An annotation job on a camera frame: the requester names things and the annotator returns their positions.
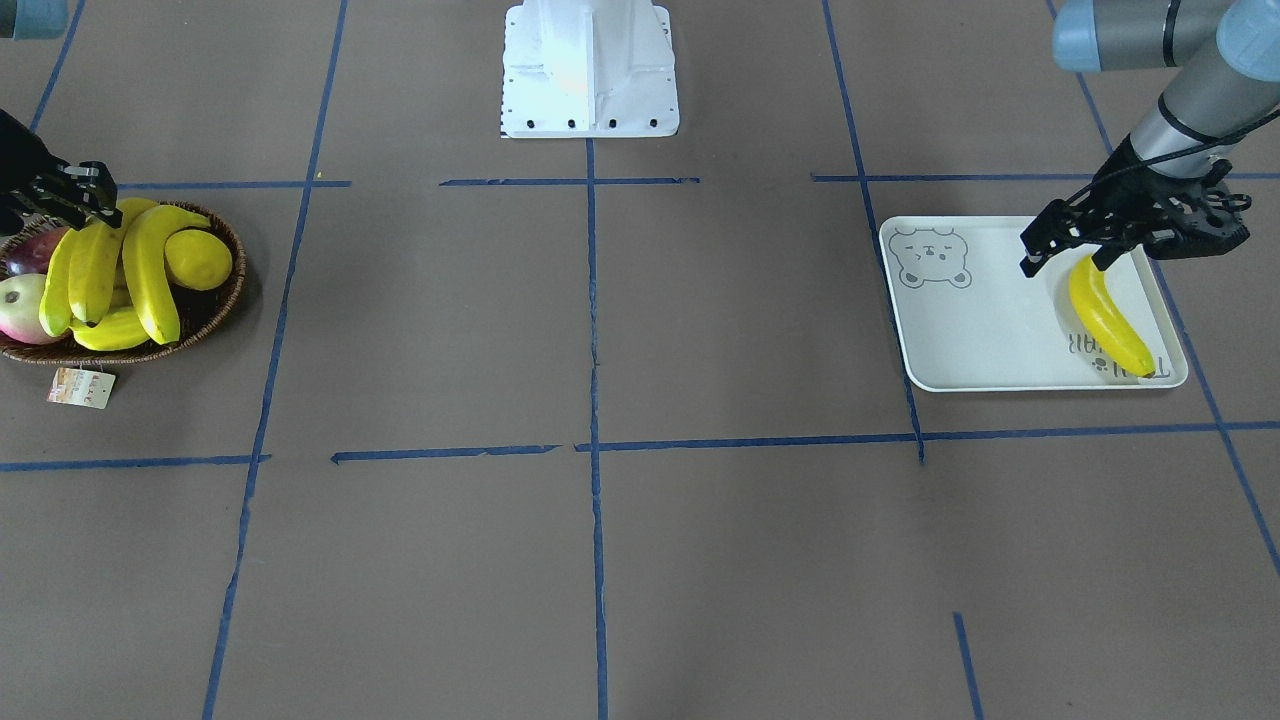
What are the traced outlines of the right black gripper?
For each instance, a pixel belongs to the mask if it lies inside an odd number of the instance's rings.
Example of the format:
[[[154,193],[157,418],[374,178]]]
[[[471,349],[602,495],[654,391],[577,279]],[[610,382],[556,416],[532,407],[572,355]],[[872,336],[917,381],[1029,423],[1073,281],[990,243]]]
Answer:
[[[73,229],[90,220],[123,225],[118,187],[101,161],[70,164],[6,111],[1,113],[1,234],[19,233],[32,215],[51,217]]]

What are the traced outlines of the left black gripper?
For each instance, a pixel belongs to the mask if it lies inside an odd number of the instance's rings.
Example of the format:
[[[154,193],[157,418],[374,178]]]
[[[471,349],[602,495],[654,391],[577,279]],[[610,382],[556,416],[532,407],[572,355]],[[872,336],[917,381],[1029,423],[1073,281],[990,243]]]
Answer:
[[[1174,260],[1220,256],[1239,247],[1251,236],[1243,214],[1252,199],[1226,186],[1233,168],[1226,158],[1189,177],[1156,170],[1161,163],[1238,140],[1229,135],[1151,159],[1139,158],[1130,140],[1123,141],[1088,184],[1051,201],[1020,233],[1021,273],[1033,278],[1052,258],[1084,245],[1100,247],[1094,265],[1102,272],[1134,249]]]

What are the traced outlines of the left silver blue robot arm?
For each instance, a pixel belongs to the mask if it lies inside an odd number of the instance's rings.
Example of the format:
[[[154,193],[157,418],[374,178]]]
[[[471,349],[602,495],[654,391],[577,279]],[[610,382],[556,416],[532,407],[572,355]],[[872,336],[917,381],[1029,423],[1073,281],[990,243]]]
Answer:
[[[1060,68],[1175,76],[1092,181],[1021,232],[1024,275],[1083,245],[1097,247],[1105,270],[1134,249],[1172,260],[1244,243],[1251,199],[1228,187],[1229,156],[1277,119],[1277,23],[1275,1],[1062,4],[1052,36]]]

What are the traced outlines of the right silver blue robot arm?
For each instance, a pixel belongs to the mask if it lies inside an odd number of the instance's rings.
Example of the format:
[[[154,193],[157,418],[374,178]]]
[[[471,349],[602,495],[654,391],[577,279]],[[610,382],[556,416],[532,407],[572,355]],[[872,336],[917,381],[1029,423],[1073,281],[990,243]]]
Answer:
[[[59,38],[69,24],[67,1],[3,1],[1,31],[10,40]],[[118,188],[100,161],[73,164],[12,114],[1,113],[1,236],[9,238],[35,217],[55,218],[73,229],[91,220],[123,227]]]

